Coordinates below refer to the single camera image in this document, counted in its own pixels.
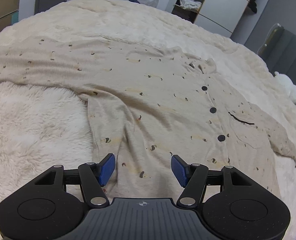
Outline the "grey padded headboard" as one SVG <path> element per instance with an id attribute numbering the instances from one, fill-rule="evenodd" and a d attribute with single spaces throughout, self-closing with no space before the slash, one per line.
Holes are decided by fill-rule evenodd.
<path id="1" fill-rule="evenodd" d="M 257 54 L 270 73 L 285 74 L 296 85 L 296 35 L 277 24 Z"/>

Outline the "beige patterned button cardigan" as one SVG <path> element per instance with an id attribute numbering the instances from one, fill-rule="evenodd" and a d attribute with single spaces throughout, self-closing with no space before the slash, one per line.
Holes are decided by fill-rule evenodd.
<path id="1" fill-rule="evenodd" d="M 178 47 L 30 37 L 0 45 L 0 81 L 68 88 L 87 102 L 94 160 L 116 156 L 109 197 L 177 197 L 174 154 L 215 170 L 233 165 L 275 195 L 274 156 L 296 168 L 281 124 Z"/>

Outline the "white plush toy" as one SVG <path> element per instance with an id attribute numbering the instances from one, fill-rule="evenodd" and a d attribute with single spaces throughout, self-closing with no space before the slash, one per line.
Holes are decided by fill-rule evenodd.
<path id="1" fill-rule="evenodd" d="M 279 72 L 274 72 L 274 78 L 281 85 L 290 100 L 296 105 L 296 85 L 292 80 L 287 75 Z"/>

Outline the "open wardrobe with clothes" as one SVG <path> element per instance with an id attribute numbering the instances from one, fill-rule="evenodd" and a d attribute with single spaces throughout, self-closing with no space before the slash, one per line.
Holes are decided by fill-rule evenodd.
<path id="1" fill-rule="evenodd" d="M 268 0 L 203 0 L 196 9 L 184 9 L 179 0 L 169 0 L 166 11 L 244 45 L 267 3 Z"/>

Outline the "cream fluffy bed blanket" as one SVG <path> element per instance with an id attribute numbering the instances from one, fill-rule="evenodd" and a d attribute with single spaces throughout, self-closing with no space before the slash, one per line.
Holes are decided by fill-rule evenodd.
<path id="1" fill-rule="evenodd" d="M 235 90 L 285 129 L 296 148 L 296 106 L 258 55 L 168 12 L 121 0 L 71 0 L 5 28 L 0 45 L 30 37 L 57 41 L 102 39 L 153 48 L 178 47 L 210 62 Z M 62 87 L 0 81 L 0 202 L 26 182 L 61 164 L 94 161 L 87 102 Z M 279 195 L 291 213 L 286 239 L 296 238 L 294 160 L 274 156 Z"/>

